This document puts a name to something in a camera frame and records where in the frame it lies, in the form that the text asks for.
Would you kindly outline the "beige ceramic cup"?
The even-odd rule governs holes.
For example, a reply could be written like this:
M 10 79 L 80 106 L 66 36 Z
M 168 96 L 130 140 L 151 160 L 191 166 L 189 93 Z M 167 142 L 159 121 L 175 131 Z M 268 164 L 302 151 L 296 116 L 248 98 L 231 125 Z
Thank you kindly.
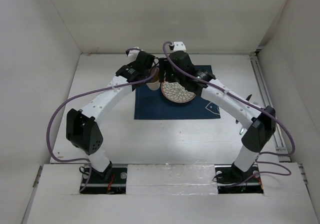
M 151 71 L 151 74 L 153 74 L 152 79 L 148 81 L 146 84 L 148 88 L 152 91 L 156 91 L 160 88 L 160 81 L 159 81 L 159 69 L 157 67 L 154 67 Z

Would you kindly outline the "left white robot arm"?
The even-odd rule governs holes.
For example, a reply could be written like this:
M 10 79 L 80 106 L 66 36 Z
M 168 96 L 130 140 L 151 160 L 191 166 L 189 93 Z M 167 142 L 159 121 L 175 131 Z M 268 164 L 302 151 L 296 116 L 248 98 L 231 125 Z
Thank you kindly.
M 107 182 L 112 175 L 112 162 L 102 149 L 103 135 L 100 124 L 124 97 L 132 93 L 138 81 L 151 75 L 155 56 L 134 48 L 127 52 L 130 63 L 122 66 L 114 75 L 108 87 L 80 110 L 71 109 L 66 115 L 66 138 L 81 149 L 89 159 L 94 176 L 100 182 Z

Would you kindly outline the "floral orange-rimmed plate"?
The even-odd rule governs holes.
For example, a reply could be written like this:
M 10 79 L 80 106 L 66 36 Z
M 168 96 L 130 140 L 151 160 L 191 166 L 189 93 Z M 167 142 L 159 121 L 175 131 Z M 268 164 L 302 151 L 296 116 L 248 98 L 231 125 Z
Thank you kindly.
M 188 103 L 196 97 L 194 93 L 187 91 L 178 82 L 162 82 L 161 92 L 167 100 L 179 104 Z

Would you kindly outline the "blue whale cloth napkin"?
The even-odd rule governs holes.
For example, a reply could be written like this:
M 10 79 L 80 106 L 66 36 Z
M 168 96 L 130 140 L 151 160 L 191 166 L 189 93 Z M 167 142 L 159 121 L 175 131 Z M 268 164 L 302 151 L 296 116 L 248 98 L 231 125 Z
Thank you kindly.
M 195 96 L 186 103 L 174 103 L 160 89 L 150 90 L 146 85 L 135 90 L 134 118 L 136 120 L 193 120 L 219 119 L 217 105 Z

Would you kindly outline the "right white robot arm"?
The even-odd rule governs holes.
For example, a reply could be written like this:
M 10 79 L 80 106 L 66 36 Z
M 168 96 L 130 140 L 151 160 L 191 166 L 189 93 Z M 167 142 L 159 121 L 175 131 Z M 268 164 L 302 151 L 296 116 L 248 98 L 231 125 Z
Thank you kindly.
M 184 51 L 175 51 L 160 58 L 158 75 L 160 81 L 179 83 L 187 91 L 228 112 L 242 124 L 246 129 L 241 139 L 242 148 L 231 168 L 221 174 L 220 180 L 228 184 L 246 179 L 255 159 L 275 132 L 275 110 L 270 106 L 254 106 L 228 91 L 212 72 L 194 66 Z

